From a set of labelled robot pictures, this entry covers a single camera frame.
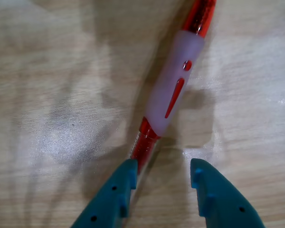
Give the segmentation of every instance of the white rubber grip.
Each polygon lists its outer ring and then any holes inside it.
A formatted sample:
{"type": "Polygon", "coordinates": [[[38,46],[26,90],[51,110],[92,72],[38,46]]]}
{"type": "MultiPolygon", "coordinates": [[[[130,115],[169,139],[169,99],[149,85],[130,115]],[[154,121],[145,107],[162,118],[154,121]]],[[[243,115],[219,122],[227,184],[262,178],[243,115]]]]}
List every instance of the white rubber grip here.
{"type": "Polygon", "coordinates": [[[179,31],[176,34],[167,62],[147,102],[145,117],[158,136],[163,136],[168,127],[185,91],[194,62],[203,46],[204,39],[194,33],[179,31]],[[192,67],[186,71],[183,66],[188,60],[192,62],[192,67]],[[165,118],[176,84],[180,78],[184,79],[184,85],[169,116],[165,118]]]}

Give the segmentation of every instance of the black dot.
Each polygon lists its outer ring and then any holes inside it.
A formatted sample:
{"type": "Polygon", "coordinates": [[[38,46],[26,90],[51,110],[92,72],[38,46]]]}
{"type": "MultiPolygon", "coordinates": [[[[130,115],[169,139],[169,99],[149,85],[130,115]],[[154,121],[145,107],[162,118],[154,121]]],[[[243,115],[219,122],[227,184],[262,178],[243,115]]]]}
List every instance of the black dot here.
{"type": "Polygon", "coordinates": [[[239,207],[238,209],[240,212],[243,212],[243,213],[245,212],[245,208],[243,208],[243,207],[239,207]]]}
{"type": "Polygon", "coordinates": [[[91,221],[92,222],[95,222],[96,220],[97,220],[97,216],[94,215],[94,216],[91,217],[91,221]]]}

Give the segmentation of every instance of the wood grain surface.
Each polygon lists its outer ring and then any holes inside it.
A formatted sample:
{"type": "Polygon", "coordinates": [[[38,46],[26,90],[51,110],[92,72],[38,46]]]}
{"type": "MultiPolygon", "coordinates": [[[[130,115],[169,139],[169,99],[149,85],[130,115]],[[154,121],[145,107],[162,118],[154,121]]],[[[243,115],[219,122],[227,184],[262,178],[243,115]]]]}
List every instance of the wood grain surface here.
{"type": "MultiPolygon", "coordinates": [[[[0,228],[67,228],[123,161],[192,0],[0,0],[0,228]]],[[[218,0],[126,227],[202,228],[203,158],[285,228],[285,0],[218,0]]]]}

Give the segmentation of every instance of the pen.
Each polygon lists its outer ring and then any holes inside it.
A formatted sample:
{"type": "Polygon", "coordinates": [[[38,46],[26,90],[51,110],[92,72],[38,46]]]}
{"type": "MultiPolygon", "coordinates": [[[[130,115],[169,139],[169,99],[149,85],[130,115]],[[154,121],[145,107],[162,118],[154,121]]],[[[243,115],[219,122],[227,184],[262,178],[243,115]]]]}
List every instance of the pen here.
{"type": "Polygon", "coordinates": [[[196,0],[178,31],[167,61],[155,82],[129,158],[138,161],[139,176],[164,135],[181,101],[192,67],[204,46],[216,0],[196,0]]]}

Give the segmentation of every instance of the light wood surface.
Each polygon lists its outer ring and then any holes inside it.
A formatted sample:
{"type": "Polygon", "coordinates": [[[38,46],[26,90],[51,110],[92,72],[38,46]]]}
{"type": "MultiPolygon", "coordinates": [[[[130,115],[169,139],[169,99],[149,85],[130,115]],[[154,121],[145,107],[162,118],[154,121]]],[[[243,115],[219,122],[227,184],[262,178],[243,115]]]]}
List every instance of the light wood surface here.
{"type": "MultiPolygon", "coordinates": [[[[0,228],[64,228],[129,152],[192,0],[0,0],[0,228]]],[[[203,158],[285,228],[285,0],[218,0],[126,227],[200,228],[203,158]]]]}

